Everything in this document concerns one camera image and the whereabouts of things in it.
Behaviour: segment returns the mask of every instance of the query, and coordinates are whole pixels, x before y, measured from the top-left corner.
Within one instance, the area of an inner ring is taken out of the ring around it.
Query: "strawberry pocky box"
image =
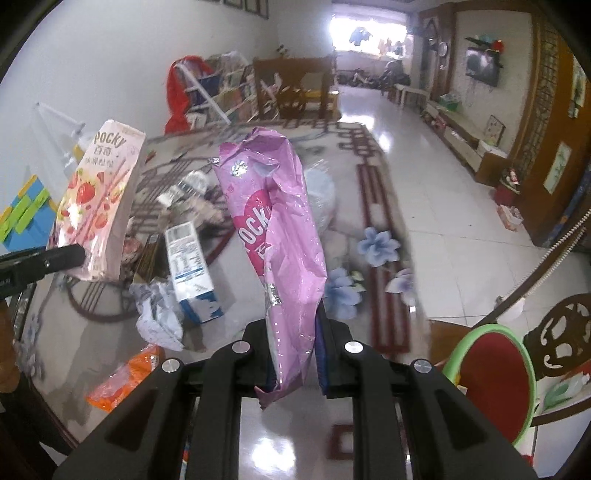
[[[81,280],[117,280],[125,231],[144,162],[145,133],[107,120],[89,145],[64,194],[49,248],[80,244]]]

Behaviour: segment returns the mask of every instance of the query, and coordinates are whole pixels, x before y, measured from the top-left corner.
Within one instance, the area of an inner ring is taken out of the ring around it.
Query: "metal screw head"
[[[240,340],[232,345],[232,350],[235,353],[246,353],[251,349],[251,344],[245,342],[244,340]]]
[[[169,358],[163,362],[162,370],[168,374],[171,374],[172,372],[176,372],[180,366],[181,363],[176,358]]]
[[[421,374],[428,374],[433,367],[426,360],[417,360],[414,363],[414,369]]]
[[[345,350],[349,353],[361,353],[363,350],[363,345],[359,342],[347,342],[345,344]]]

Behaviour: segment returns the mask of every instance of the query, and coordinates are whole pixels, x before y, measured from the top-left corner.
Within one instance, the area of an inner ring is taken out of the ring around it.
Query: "ceiling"
[[[333,0],[333,3],[387,8],[412,14],[450,1],[462,0]]]

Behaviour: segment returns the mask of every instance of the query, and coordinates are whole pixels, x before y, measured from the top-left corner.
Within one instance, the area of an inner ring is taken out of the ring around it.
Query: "orange plastic bag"
[[[107,412],[119,405],[164,360],[164,349],[158,345],[148,345],[119,367],[107,381],[101,383],[86,401]]]

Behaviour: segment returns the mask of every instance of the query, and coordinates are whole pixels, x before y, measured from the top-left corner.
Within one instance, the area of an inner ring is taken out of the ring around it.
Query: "white bench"
[[[404,108],[407,93],[416,93],[417,95],[422,95],[425,97],[425,102],[429,100],[429,92],[426,90],[409,87],[408,85],[401,85],[400,83],[395,83],[394,88],[396,88],[396,101],[400,103],[402,108]]]

